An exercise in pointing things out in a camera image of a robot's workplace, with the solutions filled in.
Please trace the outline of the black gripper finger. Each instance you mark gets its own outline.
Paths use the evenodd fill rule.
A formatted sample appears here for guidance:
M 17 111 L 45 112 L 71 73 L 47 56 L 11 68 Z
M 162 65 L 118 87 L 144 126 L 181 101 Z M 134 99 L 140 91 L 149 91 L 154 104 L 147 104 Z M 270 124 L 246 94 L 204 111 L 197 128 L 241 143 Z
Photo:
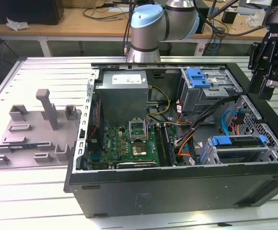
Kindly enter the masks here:
M 272 45 L 267 59 L 263 63 L 263 81 L 258 97 L 270 100 L 273 91 L 278 87 L 278 45 Z
M 257 94 L 259 92 L 265 71 L 265 61 L 263 60 L 264 54 L 265 43 L 253 43 L 248 63 L 248 69 L 252 72 L 252 78 L 249 86 L 249 91 L 251 93 Z

